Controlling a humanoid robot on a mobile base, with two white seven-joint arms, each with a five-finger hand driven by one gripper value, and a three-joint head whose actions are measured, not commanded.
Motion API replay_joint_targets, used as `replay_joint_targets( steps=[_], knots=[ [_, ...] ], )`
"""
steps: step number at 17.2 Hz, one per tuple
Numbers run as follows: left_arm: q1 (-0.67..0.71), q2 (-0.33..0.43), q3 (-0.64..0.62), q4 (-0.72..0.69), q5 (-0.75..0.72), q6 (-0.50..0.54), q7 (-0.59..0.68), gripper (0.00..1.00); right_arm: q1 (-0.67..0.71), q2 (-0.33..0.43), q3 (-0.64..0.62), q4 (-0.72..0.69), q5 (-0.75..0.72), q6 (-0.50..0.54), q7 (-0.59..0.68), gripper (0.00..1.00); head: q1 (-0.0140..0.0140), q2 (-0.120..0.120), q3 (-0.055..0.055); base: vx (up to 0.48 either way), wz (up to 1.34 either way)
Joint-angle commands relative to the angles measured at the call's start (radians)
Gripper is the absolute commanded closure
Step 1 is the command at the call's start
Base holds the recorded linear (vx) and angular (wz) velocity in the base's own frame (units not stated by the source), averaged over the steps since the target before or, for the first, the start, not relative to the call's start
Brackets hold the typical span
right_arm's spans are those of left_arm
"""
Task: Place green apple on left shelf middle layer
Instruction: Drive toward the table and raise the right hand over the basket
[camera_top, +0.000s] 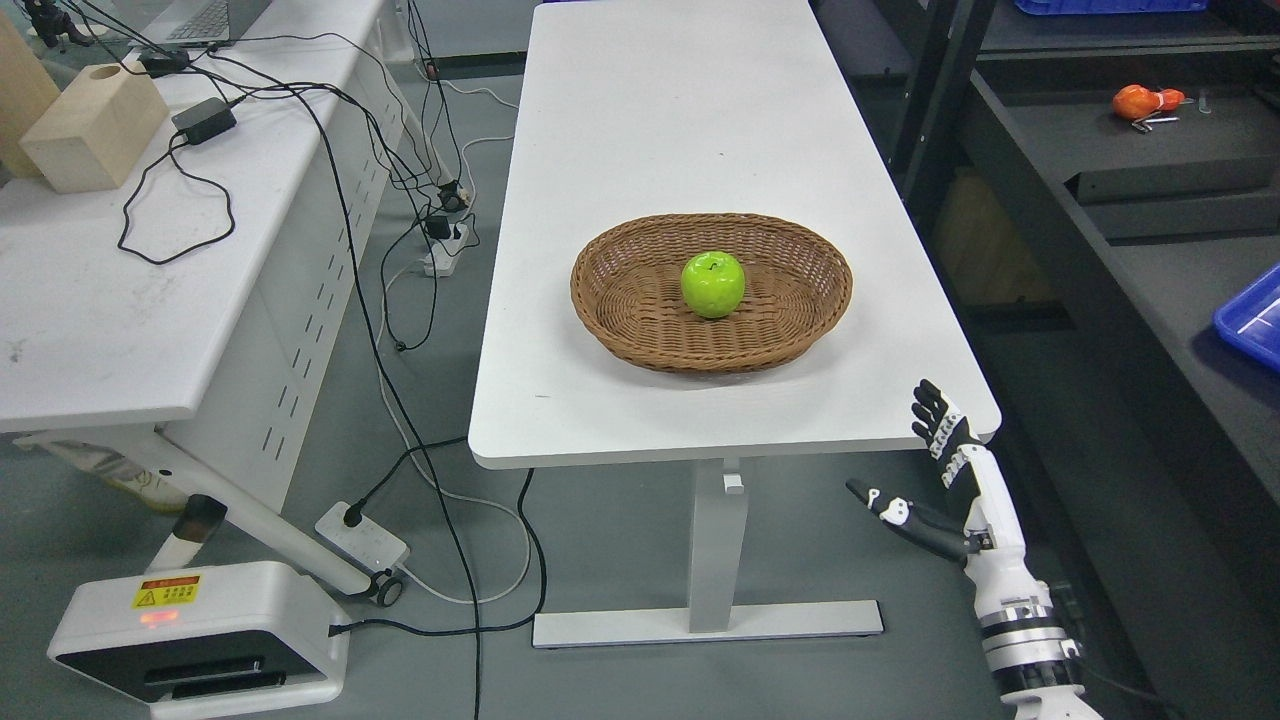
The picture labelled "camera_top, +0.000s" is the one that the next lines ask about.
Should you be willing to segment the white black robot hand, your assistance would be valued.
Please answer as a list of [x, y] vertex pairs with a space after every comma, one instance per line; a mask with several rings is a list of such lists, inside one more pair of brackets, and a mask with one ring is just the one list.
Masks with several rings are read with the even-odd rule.
[[914, 388], [911, 411], [911, 429], [934, 461], [946, 509], [929, 509], [869, 480], [851, 479], [846, 488], [892, 533], [961, 566], [975, 587], [978, 618], [1048, 605], [1044, 587], [1027, 569], [1027, 543], [1004, 474], [966, 414], [928, 379]]

